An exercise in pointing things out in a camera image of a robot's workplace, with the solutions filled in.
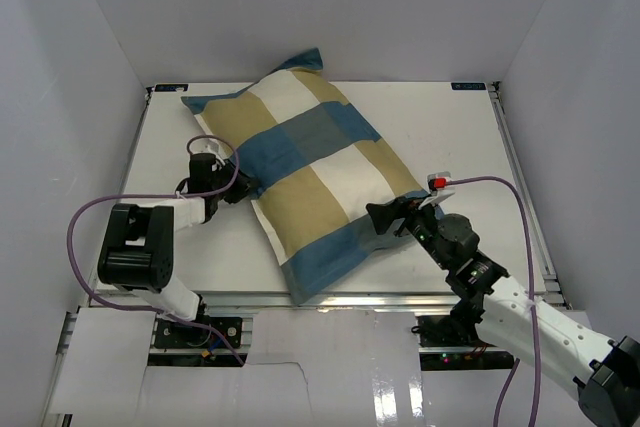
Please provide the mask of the blue beige white checked pillowcase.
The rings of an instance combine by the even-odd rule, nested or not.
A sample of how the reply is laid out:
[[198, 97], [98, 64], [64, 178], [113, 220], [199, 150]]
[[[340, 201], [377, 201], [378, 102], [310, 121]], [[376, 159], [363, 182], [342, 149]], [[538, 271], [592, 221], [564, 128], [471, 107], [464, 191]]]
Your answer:
[[295, 249], [353, 221], [361, 203], [422, 189], [322, 70], [321, 53], [311, 48], [236, 92], [181, 99], [204, 133], [228, 141], [228, 155], [250, 145], [258, 166], [281, 162], [282, 150], [259, 142], [271, 132], [285, 133], [297, 148], [303, 170], [251, 200], [282, 273]]

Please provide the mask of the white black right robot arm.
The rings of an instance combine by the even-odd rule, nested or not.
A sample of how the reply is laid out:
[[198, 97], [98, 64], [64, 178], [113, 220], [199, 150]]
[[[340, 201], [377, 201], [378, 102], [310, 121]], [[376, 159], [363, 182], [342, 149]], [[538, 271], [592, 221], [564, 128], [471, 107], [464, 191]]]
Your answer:
[[525, 287], [479, 249], [468, 218], [437, 213], [427, 200], [405, 197], [369, 203], [374, 229], [411, 235], [446, 271], [459, 297], [451, 315], [453, 337], [480, 340], [509, 352], [563, 388], [596, 426], [633, 426], [639, 420], [639, 344], [614, 340], [578, 323]]

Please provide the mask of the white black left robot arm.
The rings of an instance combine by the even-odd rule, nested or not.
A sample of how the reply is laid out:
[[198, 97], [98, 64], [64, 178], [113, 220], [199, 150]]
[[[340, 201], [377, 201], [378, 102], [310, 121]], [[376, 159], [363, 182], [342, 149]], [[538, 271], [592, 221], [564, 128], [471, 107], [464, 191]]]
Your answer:
[[258, 187], [256, 179], [229, 159], [212, 153], [191, 155], [189, 176], [171, 198], [114, 205], [98, 260], [99, 280], [133, 293], [169, 319], [179, 318], [180, 338], [191, 346], [202, 345], [212, 324], [200, 314], [201, 296], [174, 273], [175, 234], [209, 222], [221, 202], [236, 204]]

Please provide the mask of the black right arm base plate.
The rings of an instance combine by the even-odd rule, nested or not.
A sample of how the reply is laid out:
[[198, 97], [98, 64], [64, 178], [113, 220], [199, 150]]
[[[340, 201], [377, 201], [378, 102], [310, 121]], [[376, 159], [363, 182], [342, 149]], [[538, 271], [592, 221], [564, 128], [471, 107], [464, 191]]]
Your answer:
[[421, 347], [470, 347], [475, 351], [492, 347], [478, 337], [472, 324], [451, 315], [418, 316], [411, 332]]

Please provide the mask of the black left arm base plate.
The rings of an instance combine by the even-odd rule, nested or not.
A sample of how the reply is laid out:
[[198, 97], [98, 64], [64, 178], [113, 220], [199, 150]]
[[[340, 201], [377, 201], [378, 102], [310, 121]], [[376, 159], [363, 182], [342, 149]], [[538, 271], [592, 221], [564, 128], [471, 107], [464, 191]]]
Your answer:
[[[234, 349], [241, 346], [243, 332], [241, 317], [204, 316], [201, 321], [223, 334]], [[164, 319], [157, 322], [155, 339], [153, 340], [153, 347], [156, 349], [208, 348], [211, 346], [215, 348], [226, 347], [219, 337], [209, 330], [188, 327]]]

